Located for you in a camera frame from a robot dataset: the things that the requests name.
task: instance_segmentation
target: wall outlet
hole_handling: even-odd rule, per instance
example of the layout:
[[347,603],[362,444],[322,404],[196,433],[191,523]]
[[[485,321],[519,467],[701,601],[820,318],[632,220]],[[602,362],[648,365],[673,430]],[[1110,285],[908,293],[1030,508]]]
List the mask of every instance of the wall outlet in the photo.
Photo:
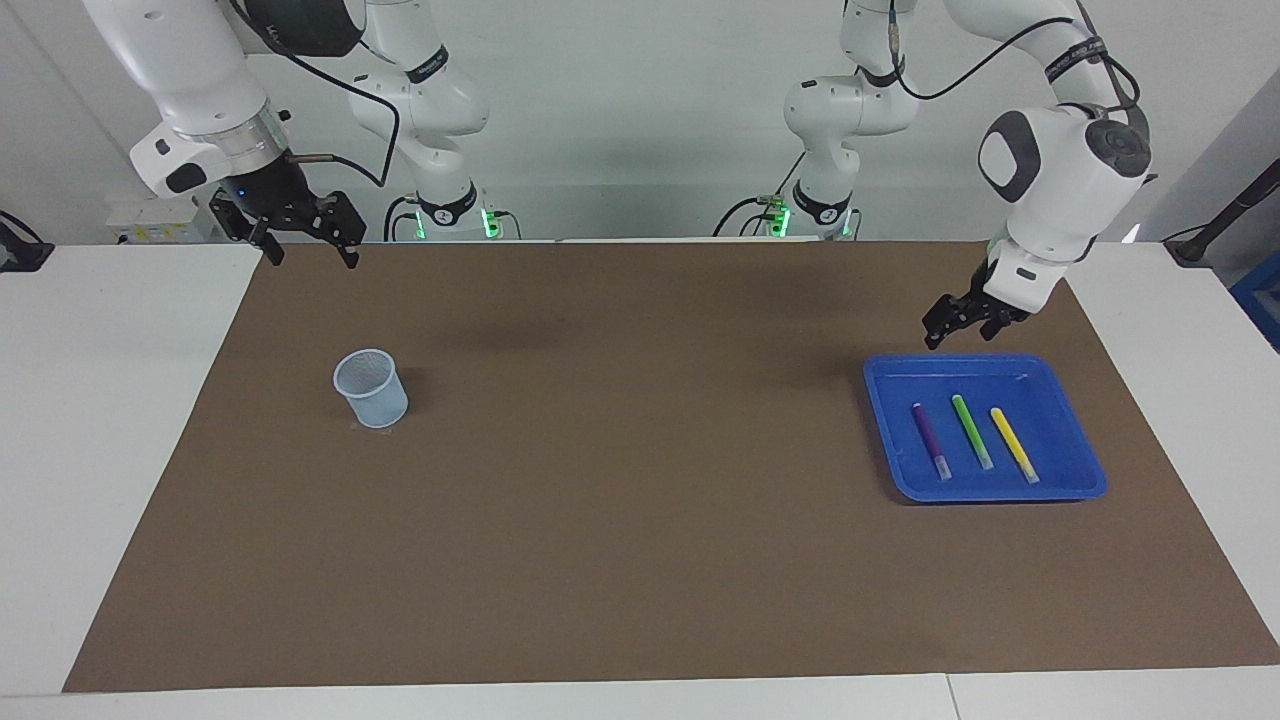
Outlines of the wall outlet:
[[115,202],[106,218],[115,245],[200,245],[227,242],[212,213],[196,199]]

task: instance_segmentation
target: yellow marker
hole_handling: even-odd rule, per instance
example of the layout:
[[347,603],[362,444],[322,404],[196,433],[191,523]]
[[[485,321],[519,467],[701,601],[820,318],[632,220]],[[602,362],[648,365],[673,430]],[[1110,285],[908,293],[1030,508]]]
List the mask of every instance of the yellow marker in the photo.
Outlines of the yellow marker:
[[1032,459],[1027,456],[1027,451],[1023,450],[1023,443],[1018,442],[1018,436],[1014,434],[1012,425],[1009,424],[1009,419],[1005,418],[1005,411],[1000,407],[991,409],[991,419],[996,421],[996,428],[1000,429],[1000,436],[1005,438],[1005,445],[1009,446],[1009,452],[1014,454],[1014,460],[1018,461],[1018,466],[1023,470],[1023,475],[1027,475],[1027,482],[1036,484],[1039,482],[1039,475],[1036,474],[1036,468],[1032,466]]

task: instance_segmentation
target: black cable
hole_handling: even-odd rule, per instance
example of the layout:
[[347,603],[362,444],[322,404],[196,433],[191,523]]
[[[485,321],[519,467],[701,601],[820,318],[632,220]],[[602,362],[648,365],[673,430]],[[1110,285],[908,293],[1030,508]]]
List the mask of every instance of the black cable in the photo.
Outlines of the black cable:
[[759,222],[756,223],[755,229],[751,231],[751,237],[755,237],[755,236],[760,234],[760,223],[763,223],[764,220],[768,220],[768,219],[769,219],[769,215],[765,214],[765,213],[760,213],[759,215],[753,215],[753,217],[748,218],[746,222],[742,223],[742,229],[737,231],[737,236],[739,237],[746,237],[746,225],[751,224],[755,220],[759,220]]
[[1164,245],[1164,243],[1169,242],[1170,240],[1174,240],[1175,237],[1178,237],[1180,234],[1187,234],[1189,232],[1202,231],[1202,229],[1204,229],[1207,227],[1208,227],[1208,223],[1204,223],[1203,225],[1196,225],[1194,228],[1187,228],[1184,231],[1178,231],[1174,234],[1166,237],[1165,240],[1161,240],[1160,243]]
[[402,215],[397,215],[396,217],[396,220],[392,223],[392,242],[396,242],[396,228],[399,227],[399,222],[401,220],[415,220],[416,222],[417,220],[417,213],[404,213]]
[[[897,3],[896,3],[896,0],[890,0],[890,3],[888,3],[888,17],[890,17],[890,35],[892,37],[892,35],[897,29]],[[980,70],[982,68],[984,68],[987,65],[987,63],[995,60],[1001,53],[1004,53],[1005,50],[1009,50],[1010,47],[1012,47],[1012,45],[1015,42],[1018,42],[1019,40],[1021,40],[1024,37],[1027,37],[1028,35],[1036,32],[1037,29],[1039,29],[1039,28],[1042,28],[1044,26],[1051,26],[1051,24],[1056,24],[1056,23],[1068,23],[1068,24],[1070,24],[1070,23],[1074,23],[1074,22],[1075,22],[1075,19],[1073,19],[1073,18],[1065,18],[1065,17],[1062,17],[1062,18],[1046,18],[1043,20],[1039,20],[1038,23],[1029,24],[1025,28],[1023,28],[1021,31],[1019,31],[1016,35],[1014,35],[1012,37],[1010,37],[1009,40],[1004,41],[1000,45],[1000,47],[996,47],[989,55],[987,55],[986,58],[983,58],[977,65],[969,68],[969,70],[966,73],[964,73],[963,76],[960,76],[959,78],[956,78],[955,82],[952,82],[951,85],[943,87],[942,90],[940,90],[937,92],[929,92],[929,94],[920,94],[920,92],[916,92],[915,90],[908,87],[906,81],[902,78],[902,64],[899,61],[899,51],[893,49],[893,42],[891,40],[890,41],[890,55],[892,56],[892,61],[893,61],[893,76],[895,76],[895,79],[897,81],[897,85],[902,87],[902,91],[906,92],[908,95],[910,95],[911,97],[915,97],[916,100],[937,100],[938,97],[942,97],[943,95],[951,92],[952,90],[955,90],[956,87],[959,87],[961,83],[964,83],[965,81],[968,81],[969,78],[972,78],[978,70]]]
[[516,222],[516,240],[525,240],[525,231],[520,229],[520,218],[516,217],[511,210],[494,210],[494,218],[511,218]]
[[36,245],[49,245],[47,242],[45,242],[45,238],[40,237],[40,234],[36,231],[31,229],[31,225],[15,218],[14,215],[5,213],[4,210],[0,210],[0,218],[9,220],[9,223],[12,223],[13,227],[29,234],[31,238],[36,241]]
[[369,182],[374,183],[374,186],[376,186],[376,187],[385,187],[387,186],[387,182],[384,179],[378,179],[376,177],[374,177],[374,173],[370,173],[369,169],[366,169],[360,163],[356,163],[355,160],[348,160],[348,159],[343,158],[342,155],[334,155],[332,152],[329,152],[328,155],[329,155],[328,160],[316,160],[316,161],[317,163],[337,163],[338,165],[346,165],[346,167],[351,168],[352,170],[356,170],[357,173],[360,173],[360,174],[365,176],[366,178],[369,178]]
[[516,240],[525,240],[525,231],[520,229],[520,218],[515,213],[507,213],[513,223],[516,223]]
[[[787,187],[787,183],[791,182],[791,176],[796,174],[796,169],[800,168],[800,163],[804,161],[804,156],[808,155],[808,154],[809,154],[808,150],[801,150],[800,151],[800,156],[797,156],[796,161],[791,164],[791,169],[787,170],[787,177],[782,178],[782,182],[778,183],[778,188],[773,191],[773,195],[782,195],[782,191]],[[763,223],[763,220],[755,223],[755,229],[751,231],[751,237],[755,237],[760,232],[760,224],[762,223]]]
[[[1093,18],[1089,17],[1089,10],[1088,8],[1084,6],[1083,0],[1075,0],[1075,6],[1080,9],[1080,19],[1084,20],[1084,27],[1089,28],[1089,32],[1092,32],[1093,35],[1098,35],[1098,28],[1093,26]],[[1110,59],[1110,55],[1103,55],[1103,59]],[[1120,94],[1121,92],[1120,81],[1116,79],[1115,65],[1107,63],[1106,67],[1107,67],[1107,77],[1111,78],[1111,87],[1115,90],[1116,97],[1120,99],[1121,101],[1120,106],[1123,108],[1124,95]],[[1134,88],[1137,87],[1138,85],[1137,82],[1134,82]],[[1144,140],[1149,141],[1151,123],[1147,122],[1147,114],[1142,111],[1142,108],[1138,108],[1137,100],[1133,101],[1132,108],[1125,108],[1125,114],[1129,115],[1128,117],[1129,127],[1132,127],[1134,132],[1140,135]],[[1151,182],[1153,179],[1156,178],[1148,176],[1147,182]]]
[[858,233],[863,232],[863,211],[859,210],[858,208],[854,208],[852,210],[850,210],[850,213],[858,213],[858,224],[854,225],[854,240],[850,241],[850,242],[858,242]]
[[383,242],[392,241],[392,218],[396,217],[396,209],[406,202],[410,202],[410,199],[402,195],[387,206],[387,217],[383,218]]
[[753,204],[759,205],[760,204],[760,199],[759,197],[748,197],[746,200],[742,200],[737,205],[733,205],[732,208],[730,208],[728,213],[724,213],[724,217],[721,218],[721,222],[716,224],[716,231],[712,232],[712,237],[719,237],[719,231],[724,229],[724,223],[727,223],[728,219],[732,218],[735,213],[737,213],[742,208],[746,208],[748,205],[753,205]]
[[1129,86],[1133,88],[1133,97],[1130,97],[1129,100],[1125,100],[1124,96],[1120,96],[1120,104],[1119,105],[1114,105],[1111,108],[1105,108],[1102,111],[1106,113],[1106,114],[1125,113],[1125,111],[1129,111],[1129,110],[1133,110],[1134,108],[1137,108],[1138,106],[1138,100],[1142,97],[1142,86],[1138,85],[1138,78],[1133,77],[1133,73],[1129,72],[1129,68],[1125,68],[1124,65],[1121,65],[1120,60],[1116,60],[1115,58],[1112,58],[1110,53],[1102,55],[1102,61],[1106,63],[1107,65],[1110,65],[1112,69],[1115,69],[1120,74],[1123,74],[1124,78],[1126,81],[1129,81]]
[[383,160],[381,178],[378,178],[376,176],[374,176],[374,173],[369,172],[362,165],[358,165],[357,163],[342,158],[339,155],[333,155],[333,160],[325,160],[325,161],[338,163],[339,165],[346,165],[348,168],[360,172],[360,174],[372,181],[372,183],[376,187],[387,187],[387,178],[390,177],[392,159],[396,156],[396,141],[399,138],[399,128],[401,128],[399,110],[396,108],[396,105],[393,105],[389,100],[379,97],[371,92],[365,92],[364,90],[360,90],[358,87],[351,83],[343,82],[294,55],[292,51],[289,51],[288,47],[284,47],[283,45],[276,42],[275,38],[273,38],[271,35],[266,32],[266,29],[259,27],[257,23],[255,23],[253,19],[248,17],[248,13],[241,5],[241,0],[230,0],[230,6],[233,10],[236,10],[236,14],[239,15],[239,19],[243,20],[244,24],[248,26],[250,29],[252,29],[260,38],[262,38],[262,42],[265,42],[266,46],[270,47],[271,51],[275,53],[276,55],[280,55],[282,58],[289,60],[294,65],[302,68],[303,70],[316,76],[317,78],[325,82],[337,85],[338,87],[346,90],[347,92],[358,95],[366,100],[372,100],[374,102],[378,102],[379,105],[392,111],[392,117],[394,118],[394,120],[392,123],[392,137],[387,142],[387,158]]
[[1188,240],[1187,242],[1179,242],[1176,245],[1169,241],[1183,234],[1184,232],[1190,232],[1190,229],[1175,233],[1161,242],[1172,254],[1174,259],[1179,265],[1189,266],[1190,264],[1199,263],[1204,259],[1204,254],[1208,251],[1210,246],[1213,245],[1217,238],[1222,236],[1236,220],[1239,220],[1245,213],[1252,208],[1257,208],[1260,204],[1265,202],[1276,188],[1280,188],[1280,159],[1271,163],[1267,169],[1262,170],[1262,174],[1256,177],[1253,182],[1248,184],[1239,195],[1236,195],[1226,208],[1219,210],[1213,219],[1199,228],[1196,237]]

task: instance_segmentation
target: black label band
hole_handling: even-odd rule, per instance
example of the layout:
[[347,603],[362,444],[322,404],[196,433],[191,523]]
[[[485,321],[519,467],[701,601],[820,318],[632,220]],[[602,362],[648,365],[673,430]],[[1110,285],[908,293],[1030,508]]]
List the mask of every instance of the black label band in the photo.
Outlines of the black label band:
[[858,70],[867,76],[867,82],[869,82],[872,87],[888,87],[897,82],[900,74],[906,72],[906,60],[904,59],[899,61],[896,70],[890,70],[882,76],[878,76],[867,68],[858,68]]
[[466,195],[453,202],[449,202],[448,205],[435,205],[433,202],[428,202],[426,200],[422,200],[421,195],[417,197],[417,205],[424,213],[428,214],[428,217],[431,218],[433,223],[442,228],[452,228],[458,224],[462,215],[466,215],[467,211],[475,206],[479,196],[480,193],[476,191],[476,183],[472,182],[471,190],[468,190]]
[[796,208],[804,210],[805,214],[813,218],[813,222],[819,225],[831,225],[845,214],[849,209],[849,201],[854,199],[854,193],[850,192],[849,197],[836,202],[835,205],[828,205],[826,202],[819,202],[813,197],[809,197],[800,190],[800,183],[796,183],[796,188],[791,192],[791,196],[796,200]]
[[435,51],[435,55],[431,55],[430,58],[426,59],[425,63],[422,63],[421,65],[413,68],[412,70],[404,74],[408,76],[408,81],[411,83],[419,85],[421,82],[425,82],[435,73],[443,70],[444,65],[447,65],[448,63],[449,63],[449,51],[447,47],[442,45],[440,49]]
[[1050,65],[1044,68],[1044,77],[1047,77],[1048,81],[1052,83],[1057,78],[1062,77],[1062,73],[1074,68],[1076,64],[1084,60],[1093,60],[1094,58],[1101,58],[1102,55],[1106,54],[1107,54],[1106,44],[1102,42],[1101,37],[1094,35],[1093,37],[1085,40],[1084,42],[1073,45],[1066,50],[1066,53],[1062,53],[1057,58],[1057,60],[1050,63]]

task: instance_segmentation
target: purple marker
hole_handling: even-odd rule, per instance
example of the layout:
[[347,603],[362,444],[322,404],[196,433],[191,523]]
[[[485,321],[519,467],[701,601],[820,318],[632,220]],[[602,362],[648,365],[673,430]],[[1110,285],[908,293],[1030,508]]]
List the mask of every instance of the purple marker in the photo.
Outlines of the purple marker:
[[924,441],[924,450],[929,451],[929,457],[933,459],[933,466],[938,469],[938,477],[943,480],[950,480],[951,466],[947,465],[947,457],[942,455],[942,445],[938,443],[938,436],[933,434],[933,425],[929,424],[929,416],[924,414],[924,406],[919,402],[913,405],[911,416],[915,418],[915,428],[920,430],[920,439]]

